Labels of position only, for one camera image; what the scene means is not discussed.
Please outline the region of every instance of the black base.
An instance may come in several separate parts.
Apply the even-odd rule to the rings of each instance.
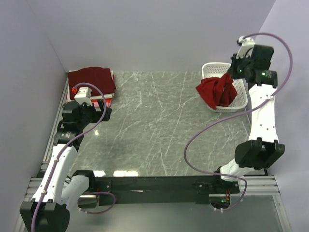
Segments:
[[[117,204],[181,203],[209,204],[209,194],[239,193],[237,182],[219,176],[96,177],[100,191],[116,195]],[[99,205],[111,205],[111,196],[101,195]]]
[[[31,231],[31,222],[37,202],[23,202],[20,215],[26,229]],[[35,232],[65,232],[70,220],[70,212],[66,205],[57,203],[42,203],[37,214]]]

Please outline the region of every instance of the black metal bar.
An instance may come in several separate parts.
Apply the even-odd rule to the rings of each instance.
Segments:
[[[209,204],[209,194],[239,193],[237,182],[219,176],[96,177],[100,191],[116,195],[118,204],[180,203]],[[99,205],[110,205],[112,197],[101,195]]]

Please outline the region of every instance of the red towel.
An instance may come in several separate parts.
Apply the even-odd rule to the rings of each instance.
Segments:
[[[216,110],[217,105],[227,107],[237,96],[237,91],[232,83],[231,75],[226,73],[221,78],[203,79],[196,89],[206,104]]]
[[[72,89],[76,84],[87,82],[98,87],[103,94],[114,93],[116,86],[112,80],[111,70],[100,67],[83,68],[77,71],[68,73],[69,89]],[[91,88],[91,96],[99,96],[100,94],[94,88]],[[70,92],[70,99],[74,99],[75,93]]]

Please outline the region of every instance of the metal frame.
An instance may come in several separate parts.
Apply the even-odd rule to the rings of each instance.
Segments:
[[[57,124],[61,119],[61,106],[66,100],[66,93],[68,91],[68,80],[65,83],[61,100],[59,103],[59,107],[57,110],[57,115],[54,121],[54,125],[51,131],[51,135],[48,140],[48,144],[46,147],[46,151],[44,154],[44,158],[42,160],[41,165],[41,173],[43,174],[48,166],[50,156],[52,154],[52,147],[53,147],[53,137],[56,133]],[[245,179],[248,182],[248,187],[246,191],[246,196],[273,196],[275,206],[277,209],[278,217],[280,219],[280,223],[282,226],[283,232],[291,232],[291,226],[289,224],[284,206],[282,204],[282,200],[280,197],[280,191],[278,189],[277,182],[275,180],[274,176],[246,176]],[[38,187],[40,186],[40,183],[42,181],[42,178],[31,178],[29,182],[29,186],[26,191],[25,199],[24,201],[30,201],[32,199],[33,194],[37,191]],[[239,196],[242,193],[244,187],[244,182],[239,181],[239,194],[231,194],[231,196]],[[209,194],[209,197],[221,197],[225,196],[225,194]],[[82,195],[80,199],[95,199],[95,195]],[[18,220],[16,222],[16,226],[14,229],[14,232],[25,232],[25,225],[24,222],[19,215]]]
[[[112,192],[119,204],[128,203],[183,203],[209,204],[209,194],[240,192],[239,184],[222,181],[219,176],[135,176],[96,177],[100,191]],[[112,198],[99,197],[99,205],[111,205]]]

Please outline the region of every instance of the cable clip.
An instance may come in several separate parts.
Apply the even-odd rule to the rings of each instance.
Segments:
[[[275,101],[275,97],[274,97],[274,96],[261,97],[261,99],[263,99],[263,100],[269,100],[269,101],[272,101],[272,102]]]

